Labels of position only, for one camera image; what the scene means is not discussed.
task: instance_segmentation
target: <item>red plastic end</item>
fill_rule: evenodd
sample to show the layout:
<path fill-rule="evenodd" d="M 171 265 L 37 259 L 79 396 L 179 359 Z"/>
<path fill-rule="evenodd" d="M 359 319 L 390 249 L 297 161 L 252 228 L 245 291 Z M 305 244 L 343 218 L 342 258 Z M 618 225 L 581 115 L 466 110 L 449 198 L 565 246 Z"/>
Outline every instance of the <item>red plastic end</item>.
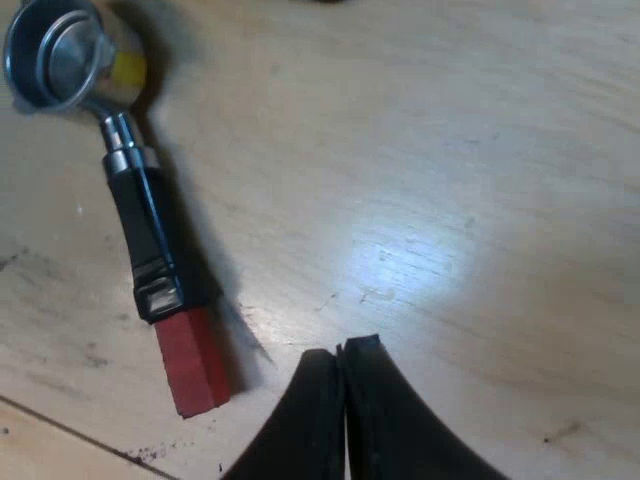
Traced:
<path fill-rule="evenodd" d="M 207 309 L 176 313 L 155 327 L 178 413 L 189 418 L 228 402 L 229 382 Z"/>

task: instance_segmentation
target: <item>dark stain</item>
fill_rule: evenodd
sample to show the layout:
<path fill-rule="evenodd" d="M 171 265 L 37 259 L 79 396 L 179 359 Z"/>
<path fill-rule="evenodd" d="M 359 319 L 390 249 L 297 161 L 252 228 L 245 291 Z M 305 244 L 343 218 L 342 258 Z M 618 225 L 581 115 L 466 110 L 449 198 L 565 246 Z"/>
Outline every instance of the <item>dark stain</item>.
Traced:
<path fill-rule="evenodd" d="M 33 381 L 34 383 L 37 383 L 38 385 L 42 385 L 43 387 L 50 388 L 51 390 L 54 390 L 58 393 L 62 393 L 63 395 L 74 398 L 76 400 L 83 400 L 83 401 L 91 400 L 91 397 L 89 397 L 86 393 L 81 392 L 80 390 L 76 390 L 75 388 L 70 387 L 69 385 L 65 385 L 64 383 L 57 381 L 54 378 L 49 378 L 44 375 L 31 373 L 31 372 L 26 373 L 25 376 L 29 380 Z"/>
<path fill-rule="evenodd" d="M 100 368 L 109 365 L 109 360 L 91 353 L 85 354 L 84 358 L 87 360 L 87 364 L 92 368 Z"/>
<path fill-rule="evenodd" d="M 167 456 L 167 451 L 164 447 L 142 447 L 138 450 L 128 450 L 124 455 L 138 464 L 151 463 L 158 458 L 164 458 Z"/>
<path fill-rule="evenodd" d="M 0 259 L 0 272 L 3 271 L 5 268 L 7 268 L 12 263 L 14 263 L 16 260 L 18 260 L 18 254 L 17 253 L 14 254 L 14 255 L 11 255 L 10 257 Z"/>
<path fill-rule="evenodd" d="M 566 426 L 562 427 L 560 430 L 557 430 L 551 435 L 547 435 L 546 437 L 544 437 L 542 441 L 544 443 L 552 444 L 562 438 L 578 433 L 581 429 L 582 429 L 582 424 L 577 420 L 573 420 L 572 422 L 569 422 Z"/>

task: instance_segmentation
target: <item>metal filter basket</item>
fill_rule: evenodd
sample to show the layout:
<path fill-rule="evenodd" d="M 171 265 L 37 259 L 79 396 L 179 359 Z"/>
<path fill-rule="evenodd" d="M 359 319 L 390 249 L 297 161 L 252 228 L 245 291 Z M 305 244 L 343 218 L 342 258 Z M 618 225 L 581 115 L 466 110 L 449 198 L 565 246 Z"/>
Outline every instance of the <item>metal filter basket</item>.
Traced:
<path fill-rule="evenodd" d="M 4 72 L 23 113 L 80 107 L 99 118 L 127 109 L 144 87 L 137 35 L 87 0 L 32 0 L 7 32 Z"/>

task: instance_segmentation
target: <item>light wooden surface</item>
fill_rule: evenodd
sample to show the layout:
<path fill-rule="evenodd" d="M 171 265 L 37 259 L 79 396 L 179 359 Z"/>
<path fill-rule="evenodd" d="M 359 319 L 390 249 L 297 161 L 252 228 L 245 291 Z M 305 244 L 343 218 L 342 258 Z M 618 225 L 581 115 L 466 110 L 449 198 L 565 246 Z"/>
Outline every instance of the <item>light wooden surface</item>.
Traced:
<path fill-rule="evenodd" d="M 0 399 L 3 478 L 162 478 Z"/>
<path fill-rule="evenodd" d="M 157 146 L 250 388 L 175 414 L 97 131 L 19 117 L 3 87 L 2 395 L 215 478 L 302 351 L 378 332 L 514 479 L 640 477 L 636 1 L 138 5 L 171 54 Z"/>

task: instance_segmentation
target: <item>scratch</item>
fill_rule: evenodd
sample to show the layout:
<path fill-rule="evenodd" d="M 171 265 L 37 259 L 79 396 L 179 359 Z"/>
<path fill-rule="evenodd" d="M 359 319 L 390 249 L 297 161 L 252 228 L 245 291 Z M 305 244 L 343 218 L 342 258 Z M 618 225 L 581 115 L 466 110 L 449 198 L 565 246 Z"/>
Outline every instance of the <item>scratch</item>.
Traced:
<path fill-rule="evenodd" d="M 582 429 L 582 425 L 580 424 L 580 422 L 578 422 L 577 420 L 573 420 L 572 422 L 569 422 L 569 424 L 562 427 L 560 430 L 556 431 L 555 433 L 552 433 L 551 435 L 544 437 L 543 442 L 544 443 L 557 442 L 558 440 L 564 437 L 573 435 L 574 433 L 578 433 L 581 429 Z"/>
<path fill-rule="evenodd" d="M 338 296 L 338 292 L 334 292 L 334 293 L 332 293 L 332 294 L 331 294 L 331 296 L 330 296 L 329 298 L 327 298 L 327 299 L 324 301 L 324 303 L 323 303 L 322 305 L 320 305 L 319 307 L 314 308 L 313 310 L 314 310 L 315 312 L 320 312 L 320 311 L 322 311 L 322 309 L 323 309 L 324 307 L 326 307 L 327 305 L 329 305 L 329 302 L 330 302 L 332 299 L 336 298 L 337 296 Z"/>

